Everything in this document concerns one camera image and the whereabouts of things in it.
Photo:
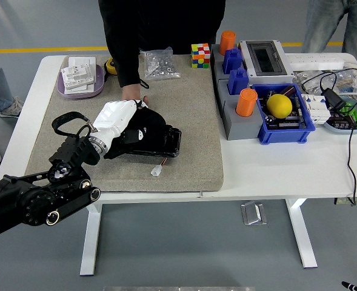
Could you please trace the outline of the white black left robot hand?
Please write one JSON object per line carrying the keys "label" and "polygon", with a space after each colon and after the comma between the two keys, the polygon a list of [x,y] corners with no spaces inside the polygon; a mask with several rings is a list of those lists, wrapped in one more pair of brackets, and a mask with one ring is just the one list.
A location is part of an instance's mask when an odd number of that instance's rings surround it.
{"label": "white black left robot hand", "polygon": [[91,137],[98,138],[106,146],[110,146],[114,138],[120,137],[126,129],[137,109],[148,108],[141,100],[111,101],[104,105],[95,119],[93,126],[96,132]]}

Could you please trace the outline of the person's right hand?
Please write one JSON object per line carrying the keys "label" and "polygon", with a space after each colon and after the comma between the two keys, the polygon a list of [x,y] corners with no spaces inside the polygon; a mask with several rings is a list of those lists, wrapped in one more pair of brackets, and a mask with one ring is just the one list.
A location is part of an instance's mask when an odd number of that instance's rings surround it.
{"label": "person's right hand", "polygon": [[146,105],[149,104],[148,96],[141,97],[141,85],[131,84],[123,86],[122,88],[122,100],[143,100]]}

